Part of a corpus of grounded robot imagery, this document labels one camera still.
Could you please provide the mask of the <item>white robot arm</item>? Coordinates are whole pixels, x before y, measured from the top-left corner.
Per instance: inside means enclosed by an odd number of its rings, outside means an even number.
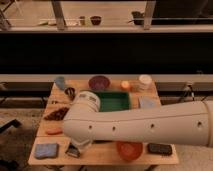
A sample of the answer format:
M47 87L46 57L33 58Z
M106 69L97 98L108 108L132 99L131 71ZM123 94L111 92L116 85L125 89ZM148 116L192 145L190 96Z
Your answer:
M66 113L63 133L83 150L95 140L213 147L213 101L102 112L100 98L79 92Z

